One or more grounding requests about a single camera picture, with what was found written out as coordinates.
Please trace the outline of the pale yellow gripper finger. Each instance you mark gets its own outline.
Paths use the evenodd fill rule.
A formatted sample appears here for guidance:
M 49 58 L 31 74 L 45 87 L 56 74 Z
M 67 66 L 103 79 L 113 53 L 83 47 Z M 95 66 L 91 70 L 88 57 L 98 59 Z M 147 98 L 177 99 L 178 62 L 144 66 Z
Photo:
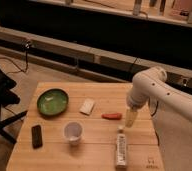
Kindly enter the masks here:
M 138 112 L 136 109 L 129 108 L 126 111 L 126 118 L 125 118 L 125 126 L 126 127 L 131 127 L 137 118 Z

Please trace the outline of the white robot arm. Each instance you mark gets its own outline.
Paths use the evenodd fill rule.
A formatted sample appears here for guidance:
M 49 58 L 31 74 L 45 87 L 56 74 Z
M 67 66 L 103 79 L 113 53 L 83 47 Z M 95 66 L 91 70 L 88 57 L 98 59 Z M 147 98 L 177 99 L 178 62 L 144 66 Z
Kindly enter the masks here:
M 149 97 L 154 97 L 192 122 L 192 95 L 169 86 L 166 79 L 167 72 L 158 66 L 136 73 L 127 93 L 127 105 L 131 109 L 141 109 Z

